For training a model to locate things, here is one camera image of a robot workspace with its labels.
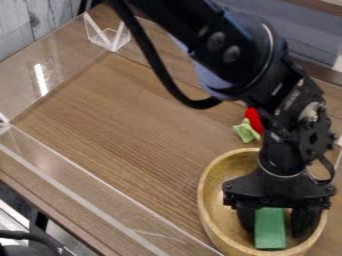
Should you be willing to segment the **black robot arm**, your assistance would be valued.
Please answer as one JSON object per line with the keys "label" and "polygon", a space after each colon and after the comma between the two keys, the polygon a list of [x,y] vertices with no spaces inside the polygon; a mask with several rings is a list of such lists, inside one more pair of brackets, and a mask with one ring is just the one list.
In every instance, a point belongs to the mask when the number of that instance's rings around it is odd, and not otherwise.
{"label": "black robot arm", "polygon": [[[264,128],[253,171],[221,185],[223,203],[241,227],[256,229],[265,207],[291,211],[291,233],[313,232],[335,194],[331,179],[308,172],[313,162],[328,166],[336,140],[323,92],[288,57],[285,39],[271,24],[248,13],[224,9],[213,0],[108,0],[137,42],[169,94],[191,108],[207,109],[240,100],[256,109]],[[154,46],[133,14],[141,12],[174,38],[199,70],[201,100],[174,85]]]}

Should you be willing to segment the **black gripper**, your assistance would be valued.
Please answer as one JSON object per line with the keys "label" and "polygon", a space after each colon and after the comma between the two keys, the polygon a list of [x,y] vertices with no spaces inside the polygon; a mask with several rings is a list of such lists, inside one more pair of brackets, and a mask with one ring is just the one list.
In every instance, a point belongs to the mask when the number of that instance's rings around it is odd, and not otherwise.
{"label": "black gripper", "polygon": [[253,232],[253,209],[293,208],[289,217],[291,235],[295,239],[305,239],[319,224],[320,208],[329,208],[329,198],[335,195],[336,188],[331,183],[317,184],[304,172],[293,177],[280,178],[255,169],[227,180],[221,185],[221,192],[223,204],[236,209],[240,225],[247,232]]}

